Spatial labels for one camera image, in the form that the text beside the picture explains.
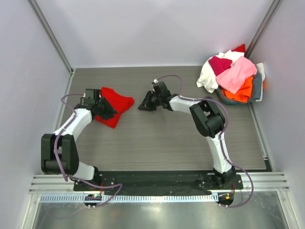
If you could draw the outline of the red t shirt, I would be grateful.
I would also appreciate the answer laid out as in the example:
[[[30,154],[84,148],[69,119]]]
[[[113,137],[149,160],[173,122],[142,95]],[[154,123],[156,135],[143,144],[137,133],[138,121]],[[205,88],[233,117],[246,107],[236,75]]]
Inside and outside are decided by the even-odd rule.
[[[133,106],[134,99],[132,97],[122,96],[116,93],[112,88],[108,87],[102,87],[101,93],[118,113],[114,114],[114,117],[109,120],[104,120],[99,116],[95,117],[95,120],[105,124],[106,126],[115,128],[121,115]]]

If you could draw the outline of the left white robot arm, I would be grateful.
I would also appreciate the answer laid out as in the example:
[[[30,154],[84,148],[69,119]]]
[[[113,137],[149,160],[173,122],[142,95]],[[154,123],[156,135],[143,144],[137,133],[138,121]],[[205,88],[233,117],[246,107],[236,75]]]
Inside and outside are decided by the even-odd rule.
[[[95,191],[101,186],[98,168],[80,161],[76,140],[96,117],[109,120],[118,112],[100,89],[86,89],[84,94],[77,95],[81,98],[74,107],[65,101],[69,95],[61,98],[72,114],[59,129],[41,138],[41,169],[44,174],[61,174],[65,181],[72,178],[83,182],[89,190]]]

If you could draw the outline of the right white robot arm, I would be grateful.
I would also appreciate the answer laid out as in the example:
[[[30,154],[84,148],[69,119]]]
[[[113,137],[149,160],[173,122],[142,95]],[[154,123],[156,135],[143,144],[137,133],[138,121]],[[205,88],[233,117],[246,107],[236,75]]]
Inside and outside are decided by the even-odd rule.
[[[234,187],[235,166],[226,148],[224,129],[225,116],[211,97],[203,99],[187,98],[172,94],[163,81],[152,83],[144,100],[138,106],[140,111],[155,111],[158,106],[172,112],[184,112],[193,118],[197,131],[208,142],[212,158],[215,183],[219,188]]]

